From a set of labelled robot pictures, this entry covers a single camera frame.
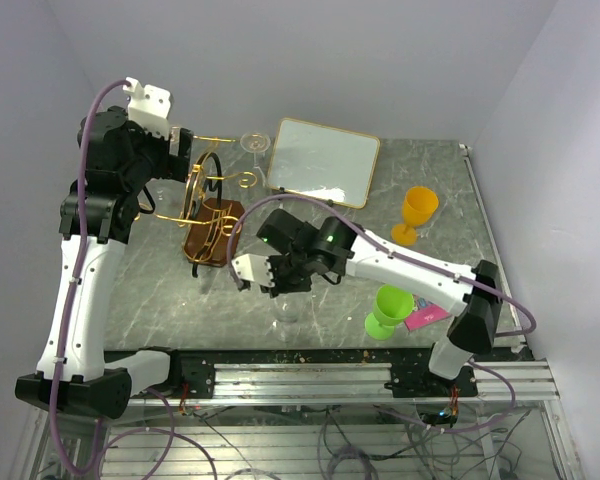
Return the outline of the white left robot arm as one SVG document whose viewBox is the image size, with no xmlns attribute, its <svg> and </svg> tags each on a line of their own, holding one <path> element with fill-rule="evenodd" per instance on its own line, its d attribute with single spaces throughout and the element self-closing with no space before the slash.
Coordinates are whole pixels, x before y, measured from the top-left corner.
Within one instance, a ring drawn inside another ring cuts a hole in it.
<svg viewBox="0 0 600 480">
<path fill-rule="evenodd" d="M 183 182 L 192 134 L 174 130 L 166 107 L 110 107 L 84 120 L 84 179 L 60 208 L 62 276 L 51 331 L 34 373 L 16 397 L 40 409 L 117 419 L 131 396 L 151 387 L 172 397 L 184 373 L 165 348 L 143 348 L 108 363 L 104 334 L 115 275 L 141 213 L 140 194 L 153 179 Z"/>
</svg>

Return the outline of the small clear wine glass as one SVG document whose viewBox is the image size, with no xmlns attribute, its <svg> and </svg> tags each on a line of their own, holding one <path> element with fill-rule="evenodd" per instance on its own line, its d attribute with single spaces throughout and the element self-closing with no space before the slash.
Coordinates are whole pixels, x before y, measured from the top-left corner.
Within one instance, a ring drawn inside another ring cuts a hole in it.
<svg viewBox="0 0 600 480">
<path fill-rule="evenodd" d="M 266 152 L 271 146 L 271 139 L 265 133 L 248 132 L 240 138 L 240 145 L 244 151 L 253 157 L 253 170 L 262 187 L 266 186 L 266 175 L 261 165 Z"/>
</svg>

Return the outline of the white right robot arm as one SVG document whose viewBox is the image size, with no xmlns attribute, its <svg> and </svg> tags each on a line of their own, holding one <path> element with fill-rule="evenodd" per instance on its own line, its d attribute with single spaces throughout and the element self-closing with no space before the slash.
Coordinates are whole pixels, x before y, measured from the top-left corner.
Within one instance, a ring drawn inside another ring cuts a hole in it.
<svg viewBox="0 0 600 480">
<path fill-rule="evenodd" d="M 285 210 L 272 212 L 257 236 L 275 250 L 269 257 L 271 295 L 305 292 L 318 275 L 332 284 L 346 276 L 374 280 L 422 297 L 452 315 L 420 373 L 430 394 L 445 394 L 463 366 L 494 345 L 502 298 L 497 266 L 454 264 L 394 245 L 337 215 L 320 227 Z"/>
</svg>

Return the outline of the orange plastic goblet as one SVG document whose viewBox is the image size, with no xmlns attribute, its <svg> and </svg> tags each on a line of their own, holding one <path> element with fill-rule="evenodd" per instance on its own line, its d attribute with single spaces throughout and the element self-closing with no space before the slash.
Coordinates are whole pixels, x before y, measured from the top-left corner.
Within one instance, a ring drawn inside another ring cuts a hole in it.
<svg viewBox="0 0 600 480">
<path fill-rule="evenodd" d="M 417 228 L 426 224 L 439 206 L 436 193 L 424 186 L 414 186 L 402 204 L 402 222 L 391 229 L 392 240 L 401 246 L 411 246 L 417 241 Z"/>
</svg>

